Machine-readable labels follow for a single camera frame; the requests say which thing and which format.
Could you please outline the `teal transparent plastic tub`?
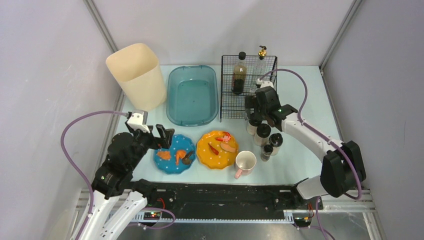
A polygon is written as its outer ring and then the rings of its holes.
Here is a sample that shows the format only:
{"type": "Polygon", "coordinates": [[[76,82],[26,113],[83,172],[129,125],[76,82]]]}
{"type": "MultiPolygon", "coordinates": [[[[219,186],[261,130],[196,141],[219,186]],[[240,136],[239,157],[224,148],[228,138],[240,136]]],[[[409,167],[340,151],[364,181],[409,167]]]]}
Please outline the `teal transparent plastic tub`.
{"type": "Polygon", "coordinates": [[[166,115],[177,126],[196,127],[211,123],[218,114],[215,70],[207,65],[179,66],[167,81],[166,115]]]}

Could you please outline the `orange shredded food piece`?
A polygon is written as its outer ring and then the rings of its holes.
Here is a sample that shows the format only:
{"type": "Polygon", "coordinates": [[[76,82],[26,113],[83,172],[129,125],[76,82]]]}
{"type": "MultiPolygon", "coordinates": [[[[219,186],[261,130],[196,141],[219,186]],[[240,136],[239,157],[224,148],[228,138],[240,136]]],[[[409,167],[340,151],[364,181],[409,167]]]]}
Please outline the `orange shredded food piece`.
{"type": "Polygon", "coordinates": [[[169,161],[172,158],[171,152],[167,150],[158,151],[156,156],[162,161],[169,161]]]}

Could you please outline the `cream plastic waste bin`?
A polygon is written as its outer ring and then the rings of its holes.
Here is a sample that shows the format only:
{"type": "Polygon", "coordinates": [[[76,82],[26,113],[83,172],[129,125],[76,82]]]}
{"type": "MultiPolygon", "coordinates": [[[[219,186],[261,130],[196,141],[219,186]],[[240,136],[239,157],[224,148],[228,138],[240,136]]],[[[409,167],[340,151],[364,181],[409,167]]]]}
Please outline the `cream plastic waste bin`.
{"type": "Polygon", "coordinates": [[[146,44],[124,47],[109,55],[105,64],[135,109],[149,112],[165,102],[160,62],[146,44]]]}

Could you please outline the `small pepper shaker black lid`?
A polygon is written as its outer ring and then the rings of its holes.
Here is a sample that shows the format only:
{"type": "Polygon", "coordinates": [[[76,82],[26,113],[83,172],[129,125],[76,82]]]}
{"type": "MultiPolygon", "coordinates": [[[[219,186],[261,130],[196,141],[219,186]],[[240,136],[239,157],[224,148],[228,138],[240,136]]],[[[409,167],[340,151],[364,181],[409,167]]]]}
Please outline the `small pepper shaker black lid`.
{"type": "Polygon", "coordinates": [[[261,154],[260,154],[261,160],[264,162],[267,162],[270,159],[273,151],[274,151],[274,148],[272,145],[270,144],[264,145],[261,149],[261,154]]]}

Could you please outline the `pink ceramic mug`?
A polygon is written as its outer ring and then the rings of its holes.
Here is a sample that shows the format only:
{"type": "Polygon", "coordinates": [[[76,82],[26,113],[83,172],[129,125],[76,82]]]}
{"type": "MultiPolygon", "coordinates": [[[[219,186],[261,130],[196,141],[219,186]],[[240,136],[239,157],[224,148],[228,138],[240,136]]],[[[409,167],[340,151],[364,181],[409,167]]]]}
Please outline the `pink ceramic mug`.
{"type": "Polygon", "coordinates": [[[235,179],[239,179],[241,176],[249,175],[257,164],[257,158],[251,151],[241,151],[237,154],[234,162],[235,167],[235,179]]]}

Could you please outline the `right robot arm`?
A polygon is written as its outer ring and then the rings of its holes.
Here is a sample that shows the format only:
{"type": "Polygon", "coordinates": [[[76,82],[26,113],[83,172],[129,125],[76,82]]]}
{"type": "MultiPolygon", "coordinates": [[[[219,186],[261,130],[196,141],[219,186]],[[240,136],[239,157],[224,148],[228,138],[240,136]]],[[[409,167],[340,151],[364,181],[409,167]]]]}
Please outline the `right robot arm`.
{"type": "Polygon", "coordinates": [[[357,187],[357,198],[362,196],[361,183],[366,171],[359,145],[354,141],[343,142],[323,134],[301,116],[301,112],[289,104],[281,105],[276,90],[271,86],[257,89],[254,95],[244,98],[247,117],[286,133],[321,161],[321,172],[300,181],[292,192],[303,200],[323,195],[338,198],[357,187]]]}

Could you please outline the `black wire rack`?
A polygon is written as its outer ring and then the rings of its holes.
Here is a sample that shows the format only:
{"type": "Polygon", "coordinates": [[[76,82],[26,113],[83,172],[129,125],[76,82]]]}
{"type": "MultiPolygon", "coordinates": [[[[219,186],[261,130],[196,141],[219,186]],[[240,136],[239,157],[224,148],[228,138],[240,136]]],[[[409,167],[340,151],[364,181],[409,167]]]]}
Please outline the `black wire rack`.
{"type": "MultiPolygon", "coordinates": [[[[219,118],[224,119],[246,119],[245,97],[254,95],[257,89],[253,71],[257,60],[257,55],[246,55],[245,63],[247,74],[244,83],[243,93],[236,95],[232,92],[233,69],[238,61],[237,54],[225,54],[221,56],[220,70],[220,108],[219,118]]],[[[278,57],[268,55],[266,61],[265,73],[278,67],[278,57]]]]}

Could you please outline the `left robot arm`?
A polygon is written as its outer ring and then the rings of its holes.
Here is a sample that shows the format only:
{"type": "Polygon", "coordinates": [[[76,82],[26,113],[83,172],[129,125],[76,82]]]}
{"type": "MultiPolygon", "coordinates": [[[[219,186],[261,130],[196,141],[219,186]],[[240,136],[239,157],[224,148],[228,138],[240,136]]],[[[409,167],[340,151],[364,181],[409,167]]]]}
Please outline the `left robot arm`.
{"type": "Polygon", "coordinates": [[[149,125],[147,132],[129,129],[112,138],[106,160],[89,185],[92,193],[84,211],[86,216],[72,233],[72,240],[116,240],[133,217],[157,199],[157,187],[141,179],[133,185],[118,210],[109,215],[129,187],[136,166],[148,150],[170,148],[175,130],[164,128],[161,124],[155,127],[159,132],[158,137],[153,135],[154,127],[149,125]]]}

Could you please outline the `clear glass bottle gold stopper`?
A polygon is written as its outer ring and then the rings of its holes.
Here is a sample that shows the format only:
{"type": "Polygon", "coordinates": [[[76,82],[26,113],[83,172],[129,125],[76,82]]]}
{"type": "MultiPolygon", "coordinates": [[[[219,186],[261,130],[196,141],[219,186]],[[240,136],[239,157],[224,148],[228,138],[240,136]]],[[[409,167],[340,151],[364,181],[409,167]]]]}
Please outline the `clear glass bottle gold stopper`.
{"type": "Polygon", "coordinates": [[[265,74],[267,65],[265,61],[265,57],[267,56],[267,47],[264,45],[260,45],[259,47],[261,48],[261,50],[258,52],[258,58],[256,59],[254,70],[252,73],[255,78],[255,84],[257,88],[261,87],[262,82],[258,81],[258,79],[260,79],[261,76],[265,74]]]}

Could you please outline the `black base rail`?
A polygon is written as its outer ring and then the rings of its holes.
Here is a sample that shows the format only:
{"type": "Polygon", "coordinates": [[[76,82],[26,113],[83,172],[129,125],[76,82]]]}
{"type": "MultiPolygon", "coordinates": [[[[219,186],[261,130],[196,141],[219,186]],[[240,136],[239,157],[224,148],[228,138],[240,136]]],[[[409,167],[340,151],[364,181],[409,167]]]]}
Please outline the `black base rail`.
{"type": "Polygon", "coordinates": [[[323,209],[316,198],[295,197],[290,185],[153,182],[166,210],[178,220],[287,220],[289,212],[323,209]]]}

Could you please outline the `white granule shaker black lid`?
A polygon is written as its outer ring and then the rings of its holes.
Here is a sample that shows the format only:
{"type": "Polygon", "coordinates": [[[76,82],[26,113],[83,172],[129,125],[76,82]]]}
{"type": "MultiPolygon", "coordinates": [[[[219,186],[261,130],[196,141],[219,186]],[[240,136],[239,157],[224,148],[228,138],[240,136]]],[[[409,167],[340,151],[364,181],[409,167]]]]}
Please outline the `white granule shaker black lid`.
{"type": "Polygon", "coordinates": [[[268,143],[271,134],[271,127],[266,123],[261,123],[254,134],[253,140],[257,146],[264,146],[268,143]]]}
{"type": "Polygon", "coordinates": [[[248,120],[246,125],[246,131],[250,135],[254,135],[256,133],[257,127],[261,124],[261,121],[258,120],[248,120]]]}

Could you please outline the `orange chicken drumstick toy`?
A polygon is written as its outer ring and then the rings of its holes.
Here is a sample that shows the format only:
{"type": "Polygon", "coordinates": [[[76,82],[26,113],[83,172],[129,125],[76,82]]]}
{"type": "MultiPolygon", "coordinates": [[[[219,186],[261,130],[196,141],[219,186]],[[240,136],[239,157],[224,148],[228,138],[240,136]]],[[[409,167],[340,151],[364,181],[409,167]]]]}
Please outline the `orange chicken drumstick toy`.
{"type": "Polygon", "coordinates": [[[175,154],[175,165],[185,164],[187,152],[183,149],[179,149],[175,154]]]}

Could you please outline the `dark sauce bottle red label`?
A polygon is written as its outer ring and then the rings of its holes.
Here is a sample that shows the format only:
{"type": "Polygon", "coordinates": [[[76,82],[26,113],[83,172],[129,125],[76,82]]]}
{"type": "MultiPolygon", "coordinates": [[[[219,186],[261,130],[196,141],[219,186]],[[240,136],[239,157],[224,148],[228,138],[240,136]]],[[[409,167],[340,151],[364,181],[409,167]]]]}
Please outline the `dark sauce bottle red label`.
{"type": "Polygon", "coordinates": [[[237,63],[233,67],[231,91],[235,95],[240,95],[244,91],[247,76],[246,53],[239,52],[237,63]]]}

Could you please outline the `pink salmon slice toy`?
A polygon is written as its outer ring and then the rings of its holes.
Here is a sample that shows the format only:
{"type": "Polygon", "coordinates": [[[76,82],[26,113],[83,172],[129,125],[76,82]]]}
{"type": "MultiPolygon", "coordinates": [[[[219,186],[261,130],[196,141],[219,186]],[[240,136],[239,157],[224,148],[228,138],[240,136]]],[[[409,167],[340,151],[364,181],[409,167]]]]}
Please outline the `pink salmon slice toy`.
{"type": "Polygon", "coordinates": [[[229,153],[236,153],[237,152],[237,148],[236,147],[232,147],[232,146],[230,146],[229,144],[227,144],[225,142],[221,142],[220,143],[220,147],[225,152],[229,152],[229,153]]]}

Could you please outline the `orange polka dot plate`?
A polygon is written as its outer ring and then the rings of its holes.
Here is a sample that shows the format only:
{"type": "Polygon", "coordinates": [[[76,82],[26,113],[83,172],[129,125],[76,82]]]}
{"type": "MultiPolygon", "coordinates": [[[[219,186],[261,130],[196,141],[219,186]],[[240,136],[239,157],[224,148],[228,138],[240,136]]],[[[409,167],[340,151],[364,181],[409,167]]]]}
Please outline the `orange polka dot plate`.
{"type": "Polygon", "coordinates": [[[221,149],[221,141],[215,140],[216,137],[223,136],[223,130],[213,130],[202,135],[196,143],[196,156],[199,162],[209,169],[222,170],[235,163],[236,156],[239,153],[239,145],[236,138],[231,134],[231,140],[227,144],[237,148],[235,153],[226,152],[221,149]],[[219,155],[214,155],[209,149],[208,143],[219,151],[219,155]]]}

